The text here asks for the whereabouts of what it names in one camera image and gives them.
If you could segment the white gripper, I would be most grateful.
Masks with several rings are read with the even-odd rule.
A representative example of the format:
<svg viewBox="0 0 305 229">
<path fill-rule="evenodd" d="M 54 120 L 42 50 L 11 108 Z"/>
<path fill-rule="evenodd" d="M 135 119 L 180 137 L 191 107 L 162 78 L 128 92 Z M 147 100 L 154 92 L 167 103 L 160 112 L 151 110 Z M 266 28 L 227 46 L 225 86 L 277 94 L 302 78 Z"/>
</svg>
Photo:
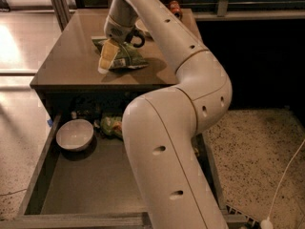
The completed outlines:
<svg viewBox="0 0 305 229">
<path fill-rule="evenodd" d="M 118 43 L 131 43 L 135 48 L 141 48 L 145 45 L 145 36 L 135 27 L 135 25 L 131 25 L 130 27 L 122 26 L 115 22 L 109 15 L 107 16 L 104 25 L 104 33 L 106 37 L 110 39 L 104 40 L 101 43 L 102 48 L 98 62 L 98 71 L 102 74 L 109 71 L 117 56 L 120 50 Z M 132 39 L 134 37 L 139 38 L 140 41 L 138 43 L 133 43 Z"/>
</svg>

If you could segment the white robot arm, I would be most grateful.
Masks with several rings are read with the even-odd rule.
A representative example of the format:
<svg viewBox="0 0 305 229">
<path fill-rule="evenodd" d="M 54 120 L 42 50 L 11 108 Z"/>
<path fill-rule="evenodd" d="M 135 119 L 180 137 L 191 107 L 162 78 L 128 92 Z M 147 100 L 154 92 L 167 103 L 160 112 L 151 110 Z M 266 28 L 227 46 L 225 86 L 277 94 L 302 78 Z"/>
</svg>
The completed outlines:
<svg viewBox="0 0 305 229">
<path fill-rule="evenodd" d="M 153 229 L 229 229 L 193 151 L 228 110 L 232 84 L 211 51 L 159 0 L 112 0 L 104 32 L 122 43 L 142 20 L 177 84 L 138 96 L 123 140 Z"/>
</svg>

